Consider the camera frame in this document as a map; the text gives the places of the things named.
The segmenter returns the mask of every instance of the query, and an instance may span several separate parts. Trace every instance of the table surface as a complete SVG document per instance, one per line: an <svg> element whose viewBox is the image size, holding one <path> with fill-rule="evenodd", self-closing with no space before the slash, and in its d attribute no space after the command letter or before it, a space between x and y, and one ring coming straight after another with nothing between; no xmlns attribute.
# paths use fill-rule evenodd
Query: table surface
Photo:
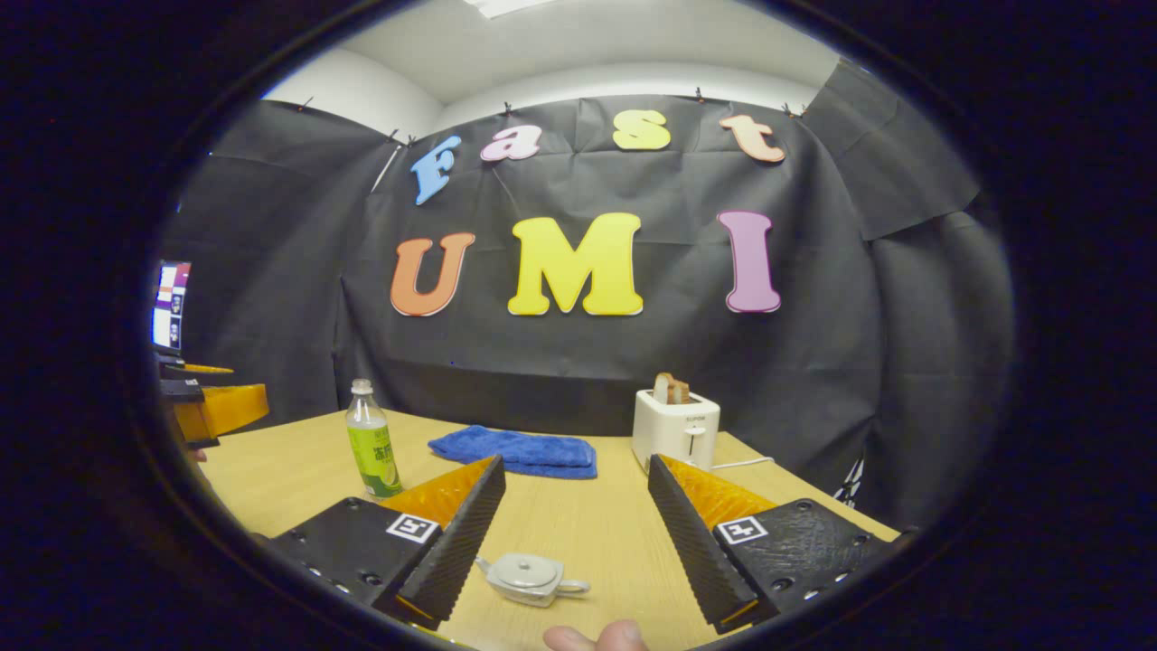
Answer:
<svg viewBox="0 0 1157 651"><path fill-rule="evenodd" d="M427 442L460 424L386 413L403 486L462 466ZM675 546L647 493L629 437L577 437L597 452L595 480L507 473L507 490L479 555L518 552L561 561L565 578L591 584L585 598L536 608L501 598L473 569L439 635L479 651L541 651L543 631L572 626L596 638L607 623L634 619L651 649L687 649L720 636L703 621ZM366 495L349 450L345 413L221 438L199 467L221 502L249 531L277 537L339 500ZM762 457L720 432L715 464ZM883 540L898 532L858 513L773 463L720 468L715 475L775 504L808 497Z"/></svg>

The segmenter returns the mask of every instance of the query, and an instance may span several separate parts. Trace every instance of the monitor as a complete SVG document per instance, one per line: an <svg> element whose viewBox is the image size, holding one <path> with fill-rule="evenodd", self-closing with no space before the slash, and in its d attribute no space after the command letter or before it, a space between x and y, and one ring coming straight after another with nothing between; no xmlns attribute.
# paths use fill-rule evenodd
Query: monitor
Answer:
<svg viewBox="0 0 1157 651"><path fill-rule="evenodd" d="M156 301L153 303L153 345L180 350L180 320L185 312L185 288L192 262L161 260Z"/></svg>

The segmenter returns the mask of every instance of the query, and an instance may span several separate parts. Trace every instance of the plastic bottle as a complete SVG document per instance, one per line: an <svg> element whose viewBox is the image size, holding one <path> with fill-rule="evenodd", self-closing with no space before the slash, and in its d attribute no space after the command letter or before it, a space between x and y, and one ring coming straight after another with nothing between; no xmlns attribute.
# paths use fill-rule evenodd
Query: plastic bottle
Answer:
<svg viewBox="0 0 1157 651"><path fill-rule="evenodd" d="M374 387L369 380L354 380L351 391L354 400L346 412L346 430L366 493L378 500L397 495L401 493L401 481L393 463L385 413L374 402Z"/></svg>

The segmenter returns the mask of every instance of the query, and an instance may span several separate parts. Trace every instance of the blue letter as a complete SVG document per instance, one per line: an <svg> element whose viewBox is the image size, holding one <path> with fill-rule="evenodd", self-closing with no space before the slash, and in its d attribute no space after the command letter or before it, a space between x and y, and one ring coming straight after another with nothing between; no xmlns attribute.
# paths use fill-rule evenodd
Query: blue letter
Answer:
<svg viewBox="0 0 1157 651"><path fill-rule="evenodd" d="M410 171L418 175L418 205L425 204L426 199L436 194L450 182L439 171L450 171L450 168L454 167L454 151L449 149L460 143L462 138L451 135L445 139L445 142L434 147L434 150L418 158L414 167L410 168Z"/></svg>

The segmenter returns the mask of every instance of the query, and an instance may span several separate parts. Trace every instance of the blue towel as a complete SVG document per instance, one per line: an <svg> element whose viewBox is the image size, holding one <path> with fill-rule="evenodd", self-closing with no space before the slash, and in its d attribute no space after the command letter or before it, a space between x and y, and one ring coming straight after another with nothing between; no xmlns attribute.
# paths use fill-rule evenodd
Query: blue towel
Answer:
<svg viewBox="0 0 1157 651"><path fill-rule="evenodd" d="M502 464L511 473L589 480L598 476L595 449L582 439L566 437L532 437L509 430L487 430L471 426L429 443L434 454L473 464L494 454L502 456Z"/></svg>

